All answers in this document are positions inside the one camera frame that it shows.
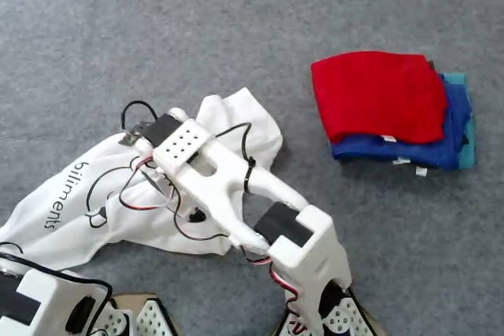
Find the white robotic arm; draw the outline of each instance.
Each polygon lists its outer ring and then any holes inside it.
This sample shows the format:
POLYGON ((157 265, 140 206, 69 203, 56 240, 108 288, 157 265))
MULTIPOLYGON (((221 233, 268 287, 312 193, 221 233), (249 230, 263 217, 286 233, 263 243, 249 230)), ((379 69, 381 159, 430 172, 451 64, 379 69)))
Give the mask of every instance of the white robotic arm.
MULTIPOLYGON (((161 143, 139 138, 135 146, 142 157, 152 157, 160 174, 194 198, 233 246, 270 257, 276 271, 295 287, 295 300, 293 290, 286 290, 288 308, 313 335, 323 334, 319 304, 324 288, 336 282, 346 290, 351 284, 347 255, 332 218, 272 173, 232 152, 183 110, 172 109, 164 116, 179 121, 179 126, 167 127, 166 131, 172 130, 161 143), (215 172, 199 172, 191 163, 196 156, 215 172), (243 190, 244 185, 251 193, 276 202, 255 230, 237 217, 230 201, 231 193, 243 190)), ((172 120, 160 122, 168 126, 172 120)))
MULTIPOLYGON (((276 335, 377 335, 350 290, 347 255, 328 214, 252 158, 239 157, 181 109, 144 123, 121 142, 139 151, 137 169, 153 161, 158 177, 150 179, 165 177, 192 197, 234 247, 271 262, 270 274, 285 289, 291 318, 276 335), (201 160, 213 167, 212 174, 198 169, 201 160), (238 190, 274 201, 254 228, 232 207, 230 195, 238 190)), ((188 216, 177 211, 175 221, 188 216)), ((135 318, 112 306, 106 282, 52 271, 19 256, 0 252, 1 336, 175 336, 159 303, 148 301, 135 318)))

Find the red cloth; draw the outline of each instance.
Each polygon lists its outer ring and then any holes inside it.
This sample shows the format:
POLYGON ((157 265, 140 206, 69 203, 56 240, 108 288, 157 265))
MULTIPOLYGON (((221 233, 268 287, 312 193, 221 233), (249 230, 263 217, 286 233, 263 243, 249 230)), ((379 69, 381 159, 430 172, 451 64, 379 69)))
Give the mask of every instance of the red cloth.
POLYGON ((357 51, 312 64, 313 91, 331 142, 350 134, 403 142, 443 138, 447 96, 422 55, 357 51))

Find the clothing tag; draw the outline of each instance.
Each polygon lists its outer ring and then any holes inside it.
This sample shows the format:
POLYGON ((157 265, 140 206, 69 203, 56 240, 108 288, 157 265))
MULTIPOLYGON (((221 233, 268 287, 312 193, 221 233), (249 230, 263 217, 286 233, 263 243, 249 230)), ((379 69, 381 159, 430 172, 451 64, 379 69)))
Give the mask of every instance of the clothing tag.
POLYGON ((417 170, 415 171, 415 173, 418 176, 425 177, 425 176, 427 176, 427 168, 426 167, 417 167, 417 170))
POLYGON ((411 163, 410 159, 405 159, 404 157, 398 157, 395 161, 392 161, 393 165, 397 164, 408 164, 411 163))
POLYGON ((383 138, 385 142, 397 142, 397 140, 391 135, 382 135, 381 138, 383 138))

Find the folded blue shirt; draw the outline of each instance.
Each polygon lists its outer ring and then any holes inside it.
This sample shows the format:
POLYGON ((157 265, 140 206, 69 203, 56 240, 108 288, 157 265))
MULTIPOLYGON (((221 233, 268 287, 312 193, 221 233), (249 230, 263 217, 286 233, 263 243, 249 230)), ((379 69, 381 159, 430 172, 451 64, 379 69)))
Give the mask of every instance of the folded blue shirt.
MULTIPOLYGON (((465 87, 465 92, 469 92, 464 73, 453 72, 443 74, 443 76, 448 83, 462 85, 465 87)), ((465 125, 464 134, 468 143, 464 144, 462 150, 458 154, 458 167, 460 169, 472 168, 474 167, 474 164, 476 164, 476 139, 474 136, 474 119, 472 113, 469 122, 465 125)))
POLYGON ((459 168, 458 154, 464 146, 465 125, 471 117, 471 105, 465 86, 451 84, 441 76, 447 92, 448 109, 443 124, 444 138, 438 142, 412 144, 386 142, 377 135, 349 135, 332 144, 335 159, 365 157, 393 161, 398 157, 412 163, 443 169, 459 168))

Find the gray felt mat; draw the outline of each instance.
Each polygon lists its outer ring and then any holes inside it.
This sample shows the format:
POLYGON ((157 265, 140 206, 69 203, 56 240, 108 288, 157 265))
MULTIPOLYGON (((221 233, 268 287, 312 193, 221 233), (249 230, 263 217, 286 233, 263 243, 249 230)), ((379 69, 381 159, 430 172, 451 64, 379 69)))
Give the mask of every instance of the gray felt mat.
MULTIPOLYGON (((334 217, 355 291, 390 334, 502 333, 503 0, 0 0, 0 20, 2 222, 117 131, 130 100, 195 114, 203 96, 249 87, 285 136, 273 171, 334 217), (468 73, 476 169, 422 179, 411 167, 332 161, 309 64, 362 49, 468 73)), ((251 198, 247 220, 267 205, 251 198)), ((266 269, 237 252, 122 242, 77 270, 118 293, 158 293, 187 336, 267 335, 282 312, 266 269)))

